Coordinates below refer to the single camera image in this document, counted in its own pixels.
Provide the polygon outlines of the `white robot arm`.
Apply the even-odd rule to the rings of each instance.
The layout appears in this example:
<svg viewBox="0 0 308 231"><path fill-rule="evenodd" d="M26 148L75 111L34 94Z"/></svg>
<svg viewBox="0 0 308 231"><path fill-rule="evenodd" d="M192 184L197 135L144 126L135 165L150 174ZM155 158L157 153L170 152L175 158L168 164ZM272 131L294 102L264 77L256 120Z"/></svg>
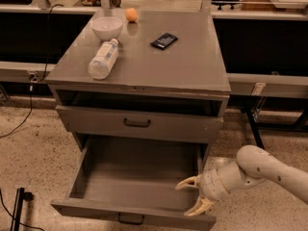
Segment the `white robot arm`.
<svg viewBox="0 0 308 231"><path fill-rule="evenodd" d="M266 180L308 203L308 173L287 166L255 145L241 147L235 161L186 178L175 190L198 189L194 206L184 213L186 217L194 217L208 211L231 192L254 188Z"/></svg>

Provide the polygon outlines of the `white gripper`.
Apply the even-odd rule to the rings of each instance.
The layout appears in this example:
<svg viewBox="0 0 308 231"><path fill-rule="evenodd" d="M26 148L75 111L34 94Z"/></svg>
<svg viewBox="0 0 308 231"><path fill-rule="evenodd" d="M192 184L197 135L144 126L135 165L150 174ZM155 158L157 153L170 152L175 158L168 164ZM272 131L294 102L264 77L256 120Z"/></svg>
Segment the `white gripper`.
<svg viewBox="0 0 308 231"><path fill-rule="evenodd" d="M184 213L186 217L194 217L208 211L216 201L242 188L245 183L246 174L236 162L231 162L219 168L203 171L200 177L186 178L176 185L175 190L199 188L200 197L194 206Z"/></svg>

